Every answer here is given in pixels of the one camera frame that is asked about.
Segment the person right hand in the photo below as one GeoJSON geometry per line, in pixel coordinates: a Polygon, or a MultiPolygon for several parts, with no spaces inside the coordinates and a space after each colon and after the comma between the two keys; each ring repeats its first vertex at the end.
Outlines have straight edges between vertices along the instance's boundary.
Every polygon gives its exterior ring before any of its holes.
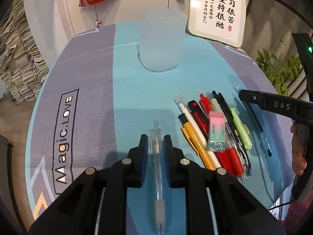
{"type": "Polygon", "coordinates": [[[297,125],[294,123],[290,128],[292,137],[292,169],[294,173],[301,176],[307,167],[307,162],[303,157],[304,147],[297,135],[297,125]]]}

